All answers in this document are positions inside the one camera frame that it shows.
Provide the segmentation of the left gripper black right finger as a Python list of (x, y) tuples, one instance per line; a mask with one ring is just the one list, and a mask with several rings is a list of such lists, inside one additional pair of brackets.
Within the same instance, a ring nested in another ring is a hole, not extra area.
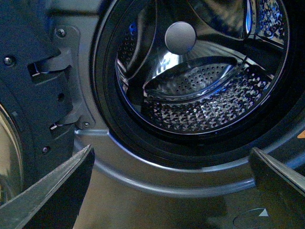
[(259, 148), (249, 164), (254, 182), (276, 229), (305, 227), (305, 177)]

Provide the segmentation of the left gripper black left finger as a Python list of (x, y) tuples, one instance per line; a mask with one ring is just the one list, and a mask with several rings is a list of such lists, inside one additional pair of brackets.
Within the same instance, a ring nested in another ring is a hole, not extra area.
[(95, 161), (91, 145), (0, 208), (2, 229), (72, 229)]

